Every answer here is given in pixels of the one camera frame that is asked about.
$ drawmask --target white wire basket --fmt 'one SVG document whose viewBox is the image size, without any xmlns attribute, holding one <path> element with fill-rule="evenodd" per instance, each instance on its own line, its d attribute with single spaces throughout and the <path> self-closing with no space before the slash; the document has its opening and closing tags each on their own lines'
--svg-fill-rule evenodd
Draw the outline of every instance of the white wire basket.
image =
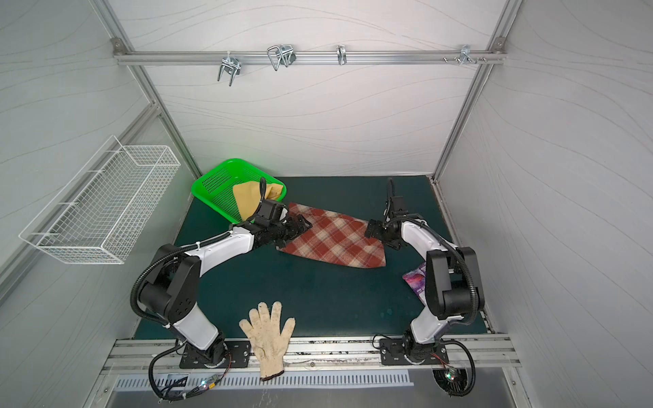
<svg viewBox="0 0 653 408">
<path fill-rule="evenodd" d="M 123 264 L 179 167 L 168 146 L 113 136 L 19 237 L 66 264 Z"/>
</svg>

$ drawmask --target dark green table surface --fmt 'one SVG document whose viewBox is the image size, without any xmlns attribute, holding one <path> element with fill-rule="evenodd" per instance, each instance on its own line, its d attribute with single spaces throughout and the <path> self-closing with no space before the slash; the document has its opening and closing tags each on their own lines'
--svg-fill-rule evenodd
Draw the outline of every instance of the dark green table surface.
<svg viewBox="0 0 653 408">
<path fill-rule="evenodd" d="M 385 207 L 386 177 L 293 177 L 284 202 L 296 202 L 360 219 L 380 219 Z M 412 212 L 450 240 L 436 198 L 424 176 L 394 177 L 397 195 Z M 221 234 L 229 222 L 194 199 L 176 245 Z M 401 334 L 422 304 L 402 279 L 423 259 L 410 247 L 386 248 L 384 268 L 358 269 L 304 259 L 276 251 L 273 245 L 231 258 L 207 272 L 200 283 L 198 305 L 226 337 L 244 337 L 238 322 L 259 302 L 283 304 L 282 320 L 296 319 L 294 336 Z M 485 333 L 479 318 L 454 333 Z M 168 330 L 142 321 L 135 339 L 172 338 Z"/>
</svg>

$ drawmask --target green led light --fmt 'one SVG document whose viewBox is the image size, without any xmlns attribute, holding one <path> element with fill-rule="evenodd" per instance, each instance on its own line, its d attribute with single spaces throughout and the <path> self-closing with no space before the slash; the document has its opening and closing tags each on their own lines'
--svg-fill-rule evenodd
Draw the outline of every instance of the green led light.
<svg viewBox="0 0 653 408">
<path fill-rule="evenodd" d="M 456 369 L 455 368 L 449 368 L 447 372 L 445 373 L 445 378 L 449 381 L 452 382 L 456 379 Z"/>
</svg>

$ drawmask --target metal vent grille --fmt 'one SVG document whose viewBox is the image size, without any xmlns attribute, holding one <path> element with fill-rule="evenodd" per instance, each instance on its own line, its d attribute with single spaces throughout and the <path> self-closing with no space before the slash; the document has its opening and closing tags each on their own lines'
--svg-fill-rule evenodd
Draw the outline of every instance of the metal vent grille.
<svg viewBox="0 0 653 408">
<path fill-rule="evenodd" d="M 346 371 L 290 371 L 281 377 L 262 383 L 258 372 L 229 373 L 214 390 L 255 390 L 280 388 L 378 388 L 387 386 L 413 386 L 406 369 L 346 370 Z M 172 384 L 186 374 L 164 374 L 155 377 L 159 388 Z M 210 373 L 190 374 L 186 387 L 190 390 L 209 378 Z M 115 391 L 149 391 L 147 375 L 123 374 Z"/>
</svg>

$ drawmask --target red plaid fabric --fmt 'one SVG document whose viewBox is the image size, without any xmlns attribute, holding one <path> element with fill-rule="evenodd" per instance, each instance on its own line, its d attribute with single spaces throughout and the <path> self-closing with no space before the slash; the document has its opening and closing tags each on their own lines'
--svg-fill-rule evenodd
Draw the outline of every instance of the red plaid fabric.
<svg viewBox="0 0 653 408">
<path fill-rule="evenodd" d="M 385 251 L 381 241 L 365 238 L 366 221 L 294 202 L 288 208 L 293 215 L 303 215 L 313 224 L 313 228 L 280 251 L 354 268 L 385 266 Z"/>
</svg>

